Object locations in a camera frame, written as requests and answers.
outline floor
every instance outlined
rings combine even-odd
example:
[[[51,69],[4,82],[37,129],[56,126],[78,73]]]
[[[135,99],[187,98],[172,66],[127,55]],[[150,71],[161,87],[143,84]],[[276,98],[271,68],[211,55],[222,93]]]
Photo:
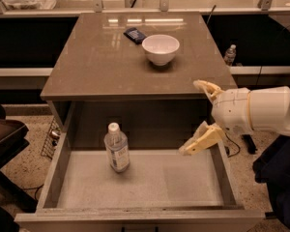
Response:
[[[39,199],[41,189],[50,165],[50,158],[44,154],[45,141],[48,139],[49,129],[53,125],[53,116],[45,104],[37,105],[5,105],[8,119],[15,119],[25,123],[29,129],[26,139],[30,145],[3,167],[4,172],[13,182],[32,197]],[[252,138],[258,149],[255,155],[247,152],[247,145],[241,137],[231,137],[241,147],[240,154],[229,158],[232,174],[235,177],[238,192],[242,197],[246,209],[256,209],[263,212],[270,212],[268,193],[265,185],[254,182],[252,163],[260,156],[263,150],[270,145],[277,135],[273,132],[258,132]],[[225,140],[225,145],[230,149],[230,153],[235,153],[237,146]],[[22,213],[16,206],[13,199],[0,188],[0,206],[8,211],[12,216]],[[289,231],[277,219],[264,219],[249,232],[285,232]]]

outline bottle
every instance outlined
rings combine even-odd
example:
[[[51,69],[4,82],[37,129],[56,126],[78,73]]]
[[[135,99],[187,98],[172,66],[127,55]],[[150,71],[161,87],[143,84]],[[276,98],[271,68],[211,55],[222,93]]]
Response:
[[[104,138],[104,144],[110,165],[116,172],[124,172],[130,164],[129,146],[126,135],[117,123],[108,125],[108,134]]]
[[[236,56],[236,46],[231,44],[231,46],[225,51],[223,60],[227,66],[232,66],[233,61]]]

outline bottle cap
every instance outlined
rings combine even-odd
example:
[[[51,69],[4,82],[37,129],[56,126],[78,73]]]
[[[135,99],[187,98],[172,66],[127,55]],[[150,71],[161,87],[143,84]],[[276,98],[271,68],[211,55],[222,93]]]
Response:
[[[110,134],[116,134],[120,131],[119,125],[117,123],[110,123],[108,125],[108,132]]]

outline bowl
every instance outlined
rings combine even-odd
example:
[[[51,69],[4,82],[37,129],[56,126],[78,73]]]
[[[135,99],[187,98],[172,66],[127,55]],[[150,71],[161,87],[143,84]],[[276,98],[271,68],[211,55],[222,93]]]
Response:
[[[142,46],[149,61],[164,66],[175,57],[180,43],[169,35],[152,35],[143,41]]]

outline small bottle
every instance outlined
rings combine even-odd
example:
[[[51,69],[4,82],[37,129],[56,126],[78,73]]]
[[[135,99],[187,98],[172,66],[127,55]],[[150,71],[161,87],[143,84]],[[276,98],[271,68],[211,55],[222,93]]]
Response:
[[[104,144],[113,169],[118,173],[125,171],[130,164],[128,139],[117,123],[108,125],[108,134],[104,138]]]
[[[227,66],[232,66],[235,56],[236,56],[236,46],[234,44],[231,44],[231,46],[225,51],[223,57],[225,64]]]

